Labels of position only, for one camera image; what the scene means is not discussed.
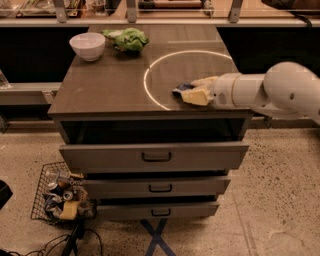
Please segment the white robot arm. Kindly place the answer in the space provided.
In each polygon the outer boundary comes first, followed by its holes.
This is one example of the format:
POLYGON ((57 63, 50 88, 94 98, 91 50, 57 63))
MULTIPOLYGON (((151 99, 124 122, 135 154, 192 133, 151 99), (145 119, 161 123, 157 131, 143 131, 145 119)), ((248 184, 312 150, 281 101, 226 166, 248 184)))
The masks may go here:
POLYGON ((226 73, 191 82, 182 100, 214 109, 251 109, 280 119, 308 117, 320 124, 320 78, 294 62, 281 62, 265 74, 226 73))

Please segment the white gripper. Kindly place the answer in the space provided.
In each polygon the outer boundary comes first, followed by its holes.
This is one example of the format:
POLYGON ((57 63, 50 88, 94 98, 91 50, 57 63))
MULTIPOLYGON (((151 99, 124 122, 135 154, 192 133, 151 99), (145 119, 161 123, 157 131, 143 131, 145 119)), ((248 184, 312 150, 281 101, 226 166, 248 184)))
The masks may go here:
POLYGON ((239 76, 239 73, 227 73, 219 77, 211 76, 193 80, 191 85, 194 87, 207 86, 213 82, 211 87, 213 98, 207 89, 200 88, 183 91, 182 100, 198 106, 207 106, 213 100, 212 105, 215 109, 235 109, 233 87, 239 76))

